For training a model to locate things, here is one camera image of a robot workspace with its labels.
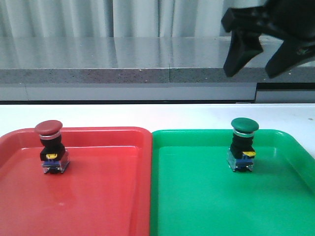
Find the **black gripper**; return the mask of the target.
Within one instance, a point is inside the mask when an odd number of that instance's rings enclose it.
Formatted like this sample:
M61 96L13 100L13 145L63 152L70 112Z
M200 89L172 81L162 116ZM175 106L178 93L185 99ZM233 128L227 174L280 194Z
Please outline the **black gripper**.
M221 20L231 42L223 65L227 77L236 75L263 52L261 34L283 40L265 66L269 78L315 59L315 2L268 0L264 5L228 8Z

